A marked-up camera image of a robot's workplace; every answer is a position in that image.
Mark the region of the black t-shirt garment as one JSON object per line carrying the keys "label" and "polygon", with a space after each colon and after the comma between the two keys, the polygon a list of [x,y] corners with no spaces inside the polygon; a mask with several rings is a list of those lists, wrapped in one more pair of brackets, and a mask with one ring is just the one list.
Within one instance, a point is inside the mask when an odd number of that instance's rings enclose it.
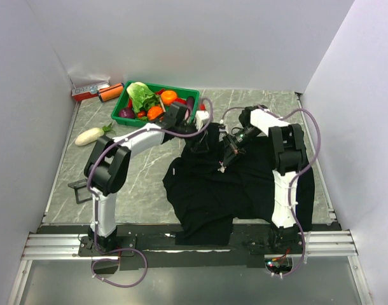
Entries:
{"label": "black t-shirt garment", "polygon": [[252,139],[244,155],[221,173],[224,147],[219,128],[212,123],[207,131],[199,152],[187,143],[163,178],[167,200],[182,227],[176,234],[178,245],[225,246],[234,218],[272,220],[274,176],[268,139]]}

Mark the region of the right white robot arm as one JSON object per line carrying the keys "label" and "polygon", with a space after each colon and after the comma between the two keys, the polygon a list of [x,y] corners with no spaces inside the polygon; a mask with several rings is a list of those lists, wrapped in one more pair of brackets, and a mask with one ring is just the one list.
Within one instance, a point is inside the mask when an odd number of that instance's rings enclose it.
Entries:
{"label": "right white robot arm", "polygon": [[274,210],[267,242],[273,252],[283,253],[303,242],[296,217],[296,189],[307,162],[304,133],[299,124],[290,124],[261,105],[243,108],[239,121],[242,129],[223,137],[224,156],[219,171],[223,173],[243,155],[245,145],[259,134],[267,136],[274,177]]}

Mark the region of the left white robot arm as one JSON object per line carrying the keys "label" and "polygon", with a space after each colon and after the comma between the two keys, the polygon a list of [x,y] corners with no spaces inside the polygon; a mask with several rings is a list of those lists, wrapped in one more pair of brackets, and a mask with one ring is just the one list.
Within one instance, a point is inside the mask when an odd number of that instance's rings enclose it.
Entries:
{"label": "left white robot arm", "polygon": [[177,102],[138,130],[115,139],[102,136],[97,140],[84,174],[93,201],[93,220],[88,235],[98,253],[116,252],[116,197],[126,182],[132,158],[174,137],[192,139],[203,134],[214,112],[212,102],[208,98],[205,101],[209,104],[208,110],[197,111],[192,123],[186,118],[188,106]]}

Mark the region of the purple toy eggplant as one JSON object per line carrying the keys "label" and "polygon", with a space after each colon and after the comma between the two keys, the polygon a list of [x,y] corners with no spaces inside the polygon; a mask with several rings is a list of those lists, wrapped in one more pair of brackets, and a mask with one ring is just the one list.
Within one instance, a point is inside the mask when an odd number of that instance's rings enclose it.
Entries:
{"label": "purple toy eggplant", "polygon": [[186,99],[186,106],[190,110],[190,112],[193,111],[194,104],[195,104],[195,98],[192,97],[192,96],[187,97],[187,99]]}

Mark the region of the red toy bell pepper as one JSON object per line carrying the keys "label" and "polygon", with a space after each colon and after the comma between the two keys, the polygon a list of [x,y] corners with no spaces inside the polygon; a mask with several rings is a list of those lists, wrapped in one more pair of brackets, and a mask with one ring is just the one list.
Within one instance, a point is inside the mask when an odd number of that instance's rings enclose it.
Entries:
{"label": "red toy bell pepper", "polygon": [[186,101],[185,101],[185,99],[182,99],[182,98],[177,98],[177,99],[175,99],[175,101],[174,102],[178,102],[178,103],[180,103],[180,104],[184,104],[184,105],[186,105]]}

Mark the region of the green plastic crate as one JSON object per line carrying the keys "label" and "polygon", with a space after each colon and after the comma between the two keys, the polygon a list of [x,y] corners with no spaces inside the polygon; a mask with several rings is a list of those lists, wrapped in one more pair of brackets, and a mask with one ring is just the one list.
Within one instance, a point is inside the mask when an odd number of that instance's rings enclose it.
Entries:
{"label": "green plastic crate", "polygon": [[127,81],[111,113],[111,118],[120,125],[142,127],[171,106],[171,98],[190,108],[192,121],[200,106],[200,92],[153,83]]}

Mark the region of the orange toy fruit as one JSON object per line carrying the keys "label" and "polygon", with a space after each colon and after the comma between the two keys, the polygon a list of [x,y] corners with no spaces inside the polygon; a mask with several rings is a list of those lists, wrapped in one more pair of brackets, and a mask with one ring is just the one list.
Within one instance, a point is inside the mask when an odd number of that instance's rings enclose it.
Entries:
{"label": "orange toy fruit", "polygon": [[171,105],[177,98],[177,93],[173,90],[165,90],[161,93],[160,98],[164,105]]}

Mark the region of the orange toy pumpkin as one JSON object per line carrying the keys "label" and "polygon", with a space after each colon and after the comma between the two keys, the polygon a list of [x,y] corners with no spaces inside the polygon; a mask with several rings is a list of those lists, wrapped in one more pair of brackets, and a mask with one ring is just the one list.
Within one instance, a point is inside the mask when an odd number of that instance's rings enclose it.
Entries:
{"label": "orange toy pumpkin", "polygon": [[164,112],[165,111],[161,106],[155,105],[147,111],[147,118],[149,121],[153,121],[156,118],[160,117]]}

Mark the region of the green toy lettuce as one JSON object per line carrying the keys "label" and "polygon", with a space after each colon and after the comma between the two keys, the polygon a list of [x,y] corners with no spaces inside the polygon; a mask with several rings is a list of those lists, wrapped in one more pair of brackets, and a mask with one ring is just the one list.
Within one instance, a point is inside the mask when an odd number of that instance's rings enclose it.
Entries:
{"label": "green toy lettuce", "polygon": [[135,113],[142,110],[148,111],[151,107],[160,105],[158,95],[142,82],[131,83],[127,86],[126,90],[132,101],[132,108]]}

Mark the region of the purple toy onion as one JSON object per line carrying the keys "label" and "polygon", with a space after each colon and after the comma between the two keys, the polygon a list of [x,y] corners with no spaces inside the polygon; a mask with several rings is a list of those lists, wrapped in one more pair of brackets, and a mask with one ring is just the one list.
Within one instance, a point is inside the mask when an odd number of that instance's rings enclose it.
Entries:
{"label": "purple toy onion", "polygon": [[121,118],[126,118],[126,119],[134,119],[135,118],[135,112],[128,107],[124,107],[121,109],[118,113],[118,116]]}

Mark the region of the orange cylinder can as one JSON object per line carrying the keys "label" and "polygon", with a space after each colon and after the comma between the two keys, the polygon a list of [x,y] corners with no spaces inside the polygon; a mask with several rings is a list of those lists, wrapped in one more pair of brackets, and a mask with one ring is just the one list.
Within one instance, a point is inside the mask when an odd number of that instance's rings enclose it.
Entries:
{"label": "orange cylinder can", "polygon": [[98,91],[98,97],[101,102],[107,102],[114,98],[118,98],[123,92],[124,84],[118,83],[107,88],[102,88]]}

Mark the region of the white toy radish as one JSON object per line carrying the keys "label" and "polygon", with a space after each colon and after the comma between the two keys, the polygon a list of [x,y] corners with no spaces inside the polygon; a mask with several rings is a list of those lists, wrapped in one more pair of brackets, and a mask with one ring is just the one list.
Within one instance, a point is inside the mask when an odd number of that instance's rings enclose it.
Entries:
{"label": "white toy radish", "polygon": [[83,133],[79,134],[74,143],[76,146],[86,146],[91,144],[92,142],[97,141],[99,137],[102,137],[103,135],[112,132],[113,131],[113,124],[110,123],[103,127],[95,127],[91,128],[89,130],[84,131]]}

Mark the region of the red white box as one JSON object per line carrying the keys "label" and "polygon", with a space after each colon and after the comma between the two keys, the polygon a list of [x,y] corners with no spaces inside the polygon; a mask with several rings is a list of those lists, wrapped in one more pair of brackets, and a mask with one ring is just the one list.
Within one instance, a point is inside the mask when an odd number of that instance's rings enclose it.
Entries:
{"label": "red white box", "polygon": [[109,81],[100,81],[85,86],[78,86],[73,88],[71,96],[75,102],[81,102],[86,99],[94,98],[98,96],[99,90],[109,87]]}

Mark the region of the small black stand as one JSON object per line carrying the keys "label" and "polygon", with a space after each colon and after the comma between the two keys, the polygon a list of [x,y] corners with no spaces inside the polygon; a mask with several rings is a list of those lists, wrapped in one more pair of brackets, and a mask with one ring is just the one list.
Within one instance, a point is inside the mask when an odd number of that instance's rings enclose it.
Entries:
{"label": "small black stand", "polygon": [[67,184],[68,187],[74,190],[75,202],[77,205],[86,203],[92,200],[92,195],[87,189],[87,180],[81,179]]}

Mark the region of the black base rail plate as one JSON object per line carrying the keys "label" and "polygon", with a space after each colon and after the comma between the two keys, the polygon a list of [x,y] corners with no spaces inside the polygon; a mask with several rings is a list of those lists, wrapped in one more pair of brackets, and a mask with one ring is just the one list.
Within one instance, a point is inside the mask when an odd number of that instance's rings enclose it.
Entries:
{"label": "black base rail plate", "polygon": [[106,240],[94,243],[92,232],[79,238],[78,255],[97,262],[102,271],[150,268],[245,266],[265,268],[303,253],[296,228],[275,232],[267,224],[235,224],[226,245],[217,241],[187,243],[177,237],[178,225],[119,226]]}

